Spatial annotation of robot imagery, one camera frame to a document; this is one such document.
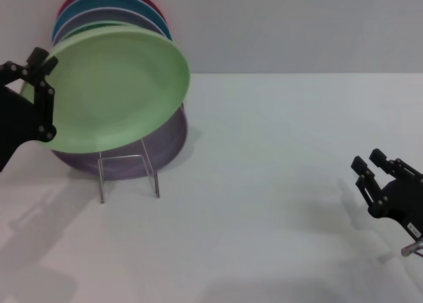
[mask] white table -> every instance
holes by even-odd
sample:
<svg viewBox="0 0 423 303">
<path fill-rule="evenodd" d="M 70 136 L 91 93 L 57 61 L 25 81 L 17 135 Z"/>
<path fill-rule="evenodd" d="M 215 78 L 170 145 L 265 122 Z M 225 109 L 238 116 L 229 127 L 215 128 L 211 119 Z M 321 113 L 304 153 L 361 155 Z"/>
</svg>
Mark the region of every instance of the white table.
<svg viewBox="0 0 423 303">
<path fill-rule="evenodd" d="M 421 302 L 423 259 L 350 164 L 380 148 L 423 171 L 422 103 L 423 75 L 193 75 L 162 199 L 121 181 L 104 206 L 25 144 L 0 176 L 0 302 Z"/>
</svg>

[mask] blue plate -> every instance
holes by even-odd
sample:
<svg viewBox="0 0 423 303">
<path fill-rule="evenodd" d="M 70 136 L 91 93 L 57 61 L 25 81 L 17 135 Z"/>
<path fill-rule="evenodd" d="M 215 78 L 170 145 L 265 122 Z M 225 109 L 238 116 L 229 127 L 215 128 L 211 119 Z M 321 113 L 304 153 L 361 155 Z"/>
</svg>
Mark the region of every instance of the blue plate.
<svg viewBox="0 0 423 303">
<path fill-rule="evenodd" d="M 84 24 L 100 21 L 125 22 L 147 30 L 152 30 L 157 34 L 165 36 L 165 33 L 163 33 L 163 31 L 155 23 L 151 22 L 143 15 L 116 7 L 102 7 L 99 9 L 84 11 L 69 19 L 54 36 L 53 45 L 56 45 L 67 35 L 67 33 L 72 32 L 76 28 L 83 26 Z"/>
<path fill-rule="evenodd" d="M 131 10 L 135 13 L 147 17 L 150 21 L 154 22 L 165 33 L 169 40 L 172 40 L 171 32 L 167 27 L 165 20 L 160 14 L 150 7 L 147 3 L 141 0 L 76 0 L 70 4 L 58 17 L 56 25 L 53 29 L 52 40 L 56 36 L 58 30 L 69 20 L 76 15 L 91 9 L 101 7 L 117 7 L 121 9 Z"/>
</svg>

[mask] robotic arm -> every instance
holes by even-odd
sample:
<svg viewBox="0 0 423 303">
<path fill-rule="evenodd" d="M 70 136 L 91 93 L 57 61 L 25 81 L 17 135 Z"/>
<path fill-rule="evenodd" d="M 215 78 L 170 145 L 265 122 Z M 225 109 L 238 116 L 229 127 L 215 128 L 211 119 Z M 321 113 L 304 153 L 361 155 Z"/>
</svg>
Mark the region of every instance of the robotic arm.
<svg viewBox="0 0 423 303">
<path fill-rule="evenodd" d="M 423 175 L 401 159 L 389 160 L 379 150 L 374 149 L 370 161 L 395 179 L 382 189 L 375 175 L 360 156 L 352 162 L 351 168 L 357 173 L 356 186 L 369 206 L 374 218 L 390 218 L 398 222 L 415 243 L 402 249 L 404 257 L 423 249 Z"/>
<path fill-rule="evenodd" d="M 58 59 L 35 48 L 25 66 L 6 62 L 0 65 L 0 172 L 17 148 L 31 140 L 50 142 L 56 136 L 53 125 L 55 90 L 45 80 Z M 34 86 L 34 103 L 6 87 L 22 79 Z"/>
</svg>

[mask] stack of plates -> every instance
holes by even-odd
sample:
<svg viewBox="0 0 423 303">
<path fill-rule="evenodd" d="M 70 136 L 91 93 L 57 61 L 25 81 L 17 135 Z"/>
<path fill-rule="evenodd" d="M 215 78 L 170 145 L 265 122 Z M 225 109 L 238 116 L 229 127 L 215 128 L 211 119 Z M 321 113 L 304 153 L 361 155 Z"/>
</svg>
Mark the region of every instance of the stack of plates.
<svg viewBox="0 0 423 303">
<path fill-rule="evenodd" d="M 100 157 L 144 153 L 154 170 L 183 148 L 188 125 L 182 101 L 188 64 L 151 0 L 67 0 L 52 34 L 58 66 L 47 77 L 56 89 L 57 136 L 46 145 L 64 163 L 98 174 Z M 34 88 L 22 87 L 33 99 Z M 147 175 L 138 159 L 103 162 L 104 179 Z"/>
</svg>

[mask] green plate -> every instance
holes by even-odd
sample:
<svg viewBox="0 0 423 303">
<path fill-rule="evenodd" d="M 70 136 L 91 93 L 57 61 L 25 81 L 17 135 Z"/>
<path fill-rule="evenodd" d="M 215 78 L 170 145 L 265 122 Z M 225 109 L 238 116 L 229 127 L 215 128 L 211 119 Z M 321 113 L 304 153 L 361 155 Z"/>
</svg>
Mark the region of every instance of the green plate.
<svg viewBox="0 0 423 303">
<path fill-rule="evenodd" d="M 98 22 L 91 22 L 84 25 L 81 25 L 80 27 L 75 28 L 74 30 L 71 30 L 69 33 L 67 33 L 62 40 L 66 40 L 69 37 L 72 37 L 73 35 L 79 34 L 81 32 L 85 32 L 86 30 L 92 30 L 94 28 L 100 28 L 100 27 L 106 27 L 106 26 L 116 26 L 116 25 L 126 25 L 126 26 L 133 26 L 130 23 L 126 22 L 120 22 L 120 21 L 98 21 Z"/>
<path fill-rule="evenodd" d="M 76 34 L 50 55 L 59 60 L 46 77 L 56 90 L 58 134 L 46 145 L 60 152 L 106 151 L 139 140 L 176 112 L 190 82 L 180 50 L 136 26 Z M 21 93 L 33 101 L 33 86 L 23 85 Z"/>
</svg>

